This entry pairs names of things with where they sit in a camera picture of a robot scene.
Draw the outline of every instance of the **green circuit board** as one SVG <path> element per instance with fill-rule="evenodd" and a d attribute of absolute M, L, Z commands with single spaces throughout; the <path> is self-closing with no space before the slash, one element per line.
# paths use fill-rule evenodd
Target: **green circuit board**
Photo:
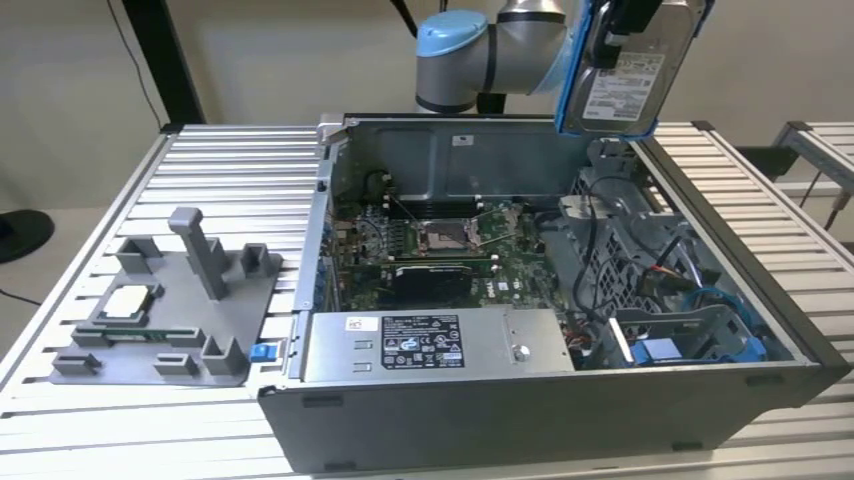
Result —
<path fill-rule="evenodd" d="M 336 226 L 342 311 L 412 308 L 565 308 L 533 215 L 509 202 L 487 203 L 472 218 L 388 220 L 362 212 Z M 393 302 L 400 269 L 469 272 L 467 292 L 448 303 Z"/>

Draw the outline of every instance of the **blue connector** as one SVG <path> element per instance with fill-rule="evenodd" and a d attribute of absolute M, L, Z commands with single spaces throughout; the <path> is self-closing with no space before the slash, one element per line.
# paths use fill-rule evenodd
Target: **blue connector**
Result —
<path fill-rule="evenodd" d="M 249 362 L 268 363 L 278 358 L 278 345 L 274 343 L 256 343 L 249 349 Z"/>

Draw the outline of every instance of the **white wall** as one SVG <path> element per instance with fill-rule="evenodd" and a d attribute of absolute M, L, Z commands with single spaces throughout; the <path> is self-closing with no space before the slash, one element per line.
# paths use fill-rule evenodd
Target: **white wall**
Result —
<path fill-rule="evenodd" d="M 0 2 L 0 210 L 108 204 L 156 131 L 105 3 Z"/>
<path fill-rule="evenodd" d="M 420 20 L 439 2 L 408 3 Z M 501 4 L 451 0 L 488 12 Z M 169 7 L 209 121 L 310 124 L 322 111 L 411 110 L 413 40 L 386 0 Z M 707 119 L 755 144 L 789 119 L 850 121 L 852 15 L 851 0 L 719 0 L 663 118 Z M 0 208 L 109 203 L 154 129 L 104 1 L 0 2 L 0 45 Z M 515 97 L 508 110 L 549 105 Z"/>

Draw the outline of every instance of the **gray plastic holder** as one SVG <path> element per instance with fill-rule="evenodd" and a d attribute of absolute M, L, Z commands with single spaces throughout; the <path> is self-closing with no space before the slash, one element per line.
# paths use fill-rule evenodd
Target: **gray plastic holder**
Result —
<path fill-rule="evenodd" d="M 201 232 L 201 218 L 193 208 L 177 208 L 169 218 L 186 254 L 160 252 L 148 237 L 125 239 L 116 253 L 122 271 L 58 352 L 50 382 L 225 387 L 245 381 L 281 257 L 264 244 L 222 251 Z M 105 304 L 128 285 L 148 288 L 140 309 L 108 317 Z"/>

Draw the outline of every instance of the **black cord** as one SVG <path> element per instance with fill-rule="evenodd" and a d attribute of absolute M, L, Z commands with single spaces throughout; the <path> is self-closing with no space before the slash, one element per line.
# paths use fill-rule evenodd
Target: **black cord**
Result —
<path fill-rule="evenodd" d="M 376 231 L 376 236 L 378 238 L 378 250 L 381 252 L 384 250 L 384 248 L 385 248 L 385 240 L 382 239 L 382 231 L 378 229 L 376 224 L 372 221 L 369 221 L 366 218 L 360 218 L 357 221 L 361 222 L 361 223 L 365 223 L 366 225 L 373 227 L 373 230 Z"/>
<path fill-rule="evenodd" d="M 36 307 L 41 306 L 41 302 L 36 302 L 34 300 L 30 300 L 26 297 L 21 297 L 20 295 L 14 295 L 13 293 L 9 293 L 2 289 L 0 289 L 0 295 L 4 295 L 6 297 L 9 297 L 9 298 L 13 298 L 14 300 L 20 300 L 21 302 L 26 302 L 26 303 L 34 305 Z"/>
<path fill-rule="evenodd" d="M 660 267 L 660 266 L 664 265 L 664 262 L 667 261 L 667 257 L 669 256 L 672 251 L 676 249 L 676 245 L 679 245 L 680 241 L 681 241 L 681 237 L 679 235 L 672 237 L 672 240 L 669 241 L 669 244 L 667 244 L 667 248 L 664 248 L 664 251 L 659 255 L 657 260 L 655 260 L 655 266 L 656 267 Z"/>
<path fill-rule="evenodd" d="M 364 172 L 364 176 L 361 177 L 361 198 L 362 199 L 368 195 L 368 182 L 370 181 L 370 177 L 377 173 L 381 173 L 382 175 L 388 175 L 388 170 L 382 168 L 377 168 L 374 170 L 368 170 L 366 172 Z"/>
<path fill-rule="evenodd" d="M 581 268 L 577 271 L 577 276 L 575 277 L 575 282 L 572 283 L 572 302 L 575 302 L 575 306 L 581 310 L 581 312 L 584 312 L 584 315 L 587 315 L 591 320 L 604 323 L 604 320 L 601 319 L 599 314 L 581 303 L 579 295 L 584 274 L 587 273 L 589 263 L 592 262 L 592 252 L 596 248 L 596 230 L 599 228 L 599 221 L 596 219 L 596 209 L 592 206 L 592 198 L 589 196 L 589 190 L 592 189 L 596 182 L 593 182 L 589 188 L 587 188 L 587 205 L 589 206 L 589 233 L 587 235 L 587 250 L 584 251 Z"/>
<path fill-rule="evenodd" d="M 405 6 L 405 2 L 403 0 L 390 0 L 390 4 L 397 9 L 397 13 L 400 14 L 403 23 L 405 23 L 405 28 L 409 29 L 409 33 L 412 34 L 412 37 L 417 38 L 417 25 L 415 25 L 415 20 L 412 19 L 412 13 L 409 13 L 409 7 Z"/>
<path fill-rule="evenodd" d="M 110 0 L 106 0 L 106 7 L 109 8 L 109 16 L 112 17 L 112 22 L 116 24 L 116 30 L 118 31 L 118 36 L 121 37 L 121 44 L 124 45 L 124 50 L 128 52 L 128 56 L 130 57 L 130 61 L 133 62 L 133 68 L 136 69 L 136 78 L 138 80 L 138 86 L 142 89 L 142 96 L 145 97 L 145 103 L 148 103 L 150 114 L 154 116 L 154 120 L 157 121 L 157 130 L 160 130 L 162 128 L 162 121 L 160 120 L 160 115 L 157 115 L 157 110 L 154 109 L 154 105 L 150 102 L 150 97 L 148 96 L 148 89 L 145 88 L 145 82 L 142 80 L 142 71 L 138 68 L 138 62 L 136 61 L 136 57 L 133 56 L 133 52 L 130 51 L 128 40 L 126 38 L 124 38 L 124 31 L 121 30 L 121 25 L 118 24 L 118 18 L 116 17 L 116 11 L 112 8 Z"/>
<path fill-rule="evenodd" d="M 805 200 L 809 198 L 809 194 L 812 193 L 812 189 L 815 188 L 815 184 L 817 183 L 817 179 L 821 176 L 821 171 L 819 170 L 817 172 L 815 172 L 815 177 L 812 178 L 812 182 L 809 183 L 809 186 L 805 189 L 805 192 L 803 193 L 803 198 L 800 199 L 800 203 L 797 204 L 797 207 L 803 208 L 803 205 L 805 204 Z"/>

